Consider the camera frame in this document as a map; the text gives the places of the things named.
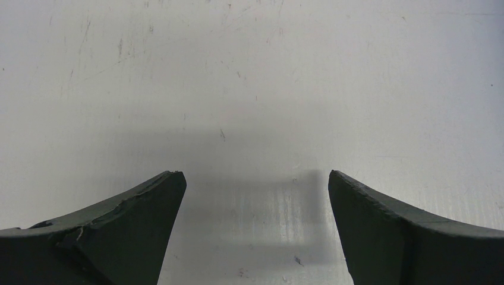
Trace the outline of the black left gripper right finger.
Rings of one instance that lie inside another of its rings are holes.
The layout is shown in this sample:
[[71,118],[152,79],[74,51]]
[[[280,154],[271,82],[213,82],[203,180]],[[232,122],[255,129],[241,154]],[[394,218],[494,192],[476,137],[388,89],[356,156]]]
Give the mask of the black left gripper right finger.
[[444,218],[334,170],[328,192],[355,284],[502,284],[503,232]]

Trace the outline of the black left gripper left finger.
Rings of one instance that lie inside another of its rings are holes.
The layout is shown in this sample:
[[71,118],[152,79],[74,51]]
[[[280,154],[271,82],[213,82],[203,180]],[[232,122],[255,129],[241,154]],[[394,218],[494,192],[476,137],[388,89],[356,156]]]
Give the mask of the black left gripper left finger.
[[156,284],[187,183],[159,175],[73,213],[1,230],[2,284]]

